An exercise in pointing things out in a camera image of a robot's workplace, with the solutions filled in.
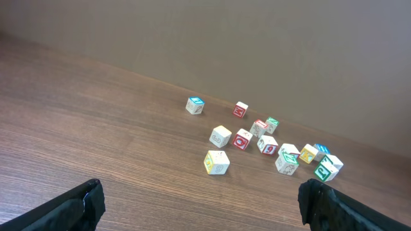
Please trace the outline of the yellow top wooden block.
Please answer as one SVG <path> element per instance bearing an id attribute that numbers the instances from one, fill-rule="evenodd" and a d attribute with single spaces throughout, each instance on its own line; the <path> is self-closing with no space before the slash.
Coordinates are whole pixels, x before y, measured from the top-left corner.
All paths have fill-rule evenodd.
<path id="1" fill-rule="evenodd" d="M 220 125 L 213 129 L 209 141 L 218 148 L 225 146 L 232 135 L 232 132 L 226 127 Z"/>

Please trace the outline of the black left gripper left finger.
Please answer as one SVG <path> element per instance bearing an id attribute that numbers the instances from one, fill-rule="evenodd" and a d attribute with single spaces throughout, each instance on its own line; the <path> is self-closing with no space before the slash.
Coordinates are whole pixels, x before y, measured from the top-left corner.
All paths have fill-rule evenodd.
<path id="1" fill-rule="evenodd" d="M 105 212 L 101 182 L 90 179 L 1 225 L 1 231 L 95 230 Z"/>

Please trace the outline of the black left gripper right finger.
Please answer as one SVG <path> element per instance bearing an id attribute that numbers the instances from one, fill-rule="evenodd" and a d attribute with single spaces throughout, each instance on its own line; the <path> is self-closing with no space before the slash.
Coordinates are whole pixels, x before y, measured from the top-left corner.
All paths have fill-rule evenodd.
<path id="1" fill-rule="evenodd" d="M 299 186 L 302 223 L 312 231 L 410 231 L 410 227 L 316 179 Z"/>

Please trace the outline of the white fish wooden block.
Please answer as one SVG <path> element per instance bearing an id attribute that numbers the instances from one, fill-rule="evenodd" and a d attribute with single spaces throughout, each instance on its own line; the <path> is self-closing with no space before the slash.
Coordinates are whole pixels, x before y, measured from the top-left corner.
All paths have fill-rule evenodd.
<path id="1" fill-rule="evenodd" d="M 344 163 L 337 156 L 331 154 L 324 155 L 320 162 L 329 162 L 338 170 L 341 170 L 341 168 L 344 166 Z"/>

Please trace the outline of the white yellow edged block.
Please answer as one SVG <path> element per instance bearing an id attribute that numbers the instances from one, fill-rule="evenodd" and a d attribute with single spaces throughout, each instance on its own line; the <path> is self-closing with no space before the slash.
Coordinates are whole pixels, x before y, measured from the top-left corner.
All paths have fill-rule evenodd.
<path id="1" fill-rule="evenodd" d="M 204 166 L 209 175 L 224 175 L 230 160 L 224 151 L 209 150 L 204 159 Z"/>

